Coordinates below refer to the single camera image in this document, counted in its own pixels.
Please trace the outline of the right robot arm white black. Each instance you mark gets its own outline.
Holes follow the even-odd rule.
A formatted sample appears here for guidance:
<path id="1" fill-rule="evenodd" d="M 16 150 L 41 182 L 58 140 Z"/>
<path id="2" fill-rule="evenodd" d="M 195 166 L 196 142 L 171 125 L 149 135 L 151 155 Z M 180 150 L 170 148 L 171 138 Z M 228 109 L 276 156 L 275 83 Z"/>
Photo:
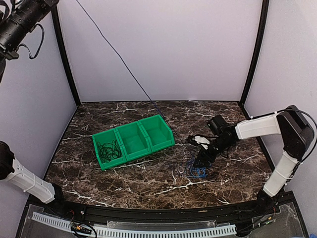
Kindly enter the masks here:
<path id="1" fill-rule="evenodd" d="M 200 134 L 189 137 L 191 144 L 201 147 L 193 162 L 195 168 L 210 166 L 223 151 L 251 138 L 263 139 L 268 148 L 267 138 L 272 137 L 281 147 L 281 157 L 274 161 L 274 170 L 258 194 L 260 199 L 253 203 L 257 215 L 265 214 L 272 207 L 271 198 L 279 194 L 317 146 L 316 121 L 294 105 L 237 123 L 228 123 L 217 115 L 207 124 L 213 138 Z"/>

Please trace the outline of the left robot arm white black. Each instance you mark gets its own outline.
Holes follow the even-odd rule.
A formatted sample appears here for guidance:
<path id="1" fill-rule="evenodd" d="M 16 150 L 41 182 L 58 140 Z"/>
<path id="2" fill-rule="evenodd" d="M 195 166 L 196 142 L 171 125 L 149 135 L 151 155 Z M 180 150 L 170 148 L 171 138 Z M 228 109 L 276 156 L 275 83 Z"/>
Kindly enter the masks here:
<path id="1" fill-rule="evenodd" d="M 57 6 L 57 0 L 23 0 L 17 3 L 11 1 L 12 9 L 9 9 L 5 1 L 1 1 L 4 11 L 0 12 L 0 77 L 3 74 L 8 60 L 19 58 L 18 50 L 21 47 L 28 48 L 23 39 L 37 26 L 41 28 L 42 38 L 35 53 L 29 53 L 29 59 L 35 59 L 42 47 L 45 31 L 40 21 Z M 61 190 L 52 183 L 46 182 L 25 168 L 15 157 L 10 147 L 3 141 L 0 142 L 0 179 L 10 182 L 21 188 L 44 204 L 50 207 L 59 216 L 66 216 L 70 212 L 70 206 L 62 199 Z"/>

